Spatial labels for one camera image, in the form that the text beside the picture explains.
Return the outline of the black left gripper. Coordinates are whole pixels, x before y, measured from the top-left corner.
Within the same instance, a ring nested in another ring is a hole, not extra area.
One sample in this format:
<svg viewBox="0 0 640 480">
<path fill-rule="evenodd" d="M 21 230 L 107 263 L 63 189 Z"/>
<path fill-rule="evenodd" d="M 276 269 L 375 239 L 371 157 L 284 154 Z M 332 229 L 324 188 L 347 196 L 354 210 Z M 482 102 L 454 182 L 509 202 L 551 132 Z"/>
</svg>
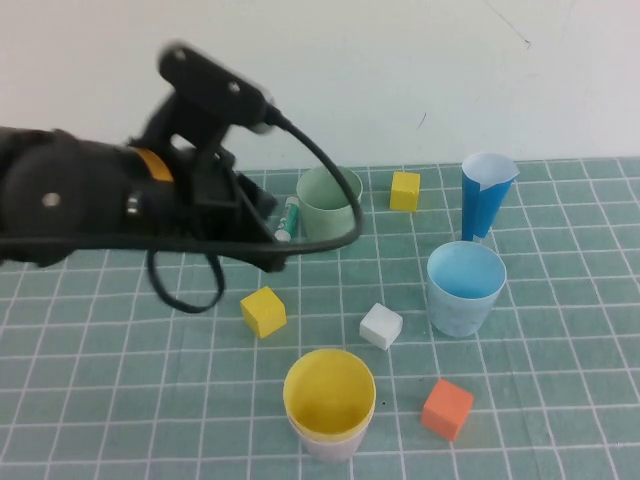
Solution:
<svg viewBox="0 0 640 480">
<path fill-rule="evenodd" d="M 223 147 L 149 150 L 149 172 L 162 192 L 149 205 L 152 251 L 221 251 L 267 273 L 285 268 L 287 256 L 269 244 L 266 226 L 278 201 L 235 163 Z"/>
</svg>

